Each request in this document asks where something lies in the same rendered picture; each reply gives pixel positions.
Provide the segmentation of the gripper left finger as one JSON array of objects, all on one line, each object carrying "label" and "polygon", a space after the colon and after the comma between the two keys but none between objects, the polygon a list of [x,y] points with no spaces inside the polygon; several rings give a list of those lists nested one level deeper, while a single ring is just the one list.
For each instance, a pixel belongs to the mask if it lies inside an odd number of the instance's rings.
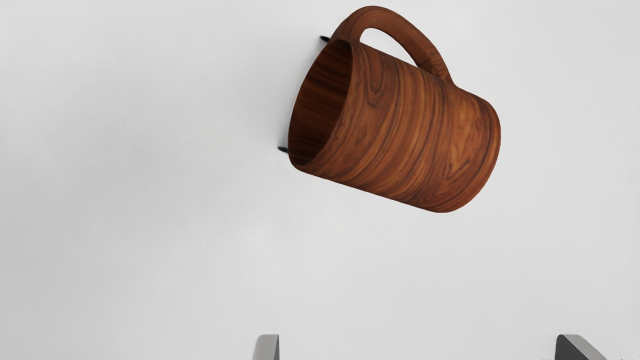
[{"label": "gripper left finger", "polygon": [[278,334],[262,334],[256,340],[252,360],[281,360]]}]

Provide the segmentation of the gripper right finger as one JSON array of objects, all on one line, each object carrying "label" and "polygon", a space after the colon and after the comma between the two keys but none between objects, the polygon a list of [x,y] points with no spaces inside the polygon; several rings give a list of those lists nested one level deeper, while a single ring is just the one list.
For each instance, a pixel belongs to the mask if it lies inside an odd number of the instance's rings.
[{"label": "gripper right finger", "polygon": [[555,360],[607,360],[607,358],[582,336],[560,334],[555,344]]}]

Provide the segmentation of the brown wooden mug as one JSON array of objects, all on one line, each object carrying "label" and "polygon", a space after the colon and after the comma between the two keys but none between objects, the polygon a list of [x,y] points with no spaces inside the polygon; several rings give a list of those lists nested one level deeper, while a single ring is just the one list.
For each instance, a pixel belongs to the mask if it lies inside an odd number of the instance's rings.
[{"label": "brown wooden mug", "polygon": [[434,44],[400,14],[366,6],[311,65],[286,148],[303,173],[446,213],[486,185],[500,145],[496,110],[455,85]]}]

